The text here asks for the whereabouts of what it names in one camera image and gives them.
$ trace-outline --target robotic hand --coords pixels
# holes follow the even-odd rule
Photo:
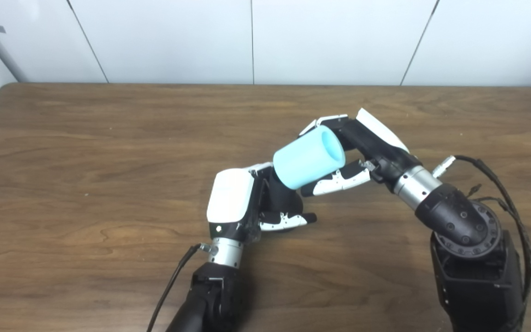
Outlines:
[[[238,269],[243,248],[257,242],[261,231],[288,231],[316,221],[314,213],[302,212],[300,196],[280,182],[271,162],[219,172],[206,213],[212,244],[196,248],[208,252],[208,262],[194,272],[167,331],[230,331],[242,309],[244,283]]]
[[[481,161],[448,157],[432,173],[386,126],[364,109],[356,120],[346,115],[313,121],[301,134],[326,125],[345,150],[356,148],[357,160],[302,187],[303,196],[348,189],[373,179],[384,183],[432,229],[430,250],[440,303],[454,332],[519,332],[531,290],[531,244],[518,211],[495,174]],[[455,161],[471,162],[501,191],[493,197],[470,200],[438,177]],[[522,284],[519,255],[508,231],[484,203],[497,200],[516,221],[525,259]]]

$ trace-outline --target robot finger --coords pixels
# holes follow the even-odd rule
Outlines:
[[[314,213],[263,212],[260,214],[261,231],[284,231],[316,221],[317,216]]]
[[[318,196],[346,190],[370,181],[370,171],[356,160],[317,181],[301,187],[303,197]]]

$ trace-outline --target cable connector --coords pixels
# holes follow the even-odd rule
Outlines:
[[[452,166],[455,160],[456,157],[453,155],[449,156],[448,158],[445,158],[445,160],[441,162],[441,164],[439,164],[436,168],[434,168],[433,172],[431,172],[432,176],[434,176],[434,178],[439,178],[440,176],[444,175],[446,170],[448,170],[448,168]]]
[[[208,243],[200,243],[200,250],[207,252],[209,254],[212,254],[212,255],[218,254],[218,247],[211,246]]]

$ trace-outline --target wooden table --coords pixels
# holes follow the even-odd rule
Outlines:
[[[531,89],[10,84],[0,91],[0,331],[143,331],[188,246],[209,241],[215,174],[271,160],[312,119],[360,107],[427,168],[455,153],[483,158],[531,234]],[[496,193],[464,164],[444,179]],[[317,223],[245,251],[242,331],[450,330],[430,232],[403,202],[369,183],[305,204]],[[184,268],[157,331],[205,257]]]

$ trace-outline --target light blue cup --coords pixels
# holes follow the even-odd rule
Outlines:
[[[345,166],[339,139],[319,126],[274,153],[274,170],[282,183],[296,190]]]

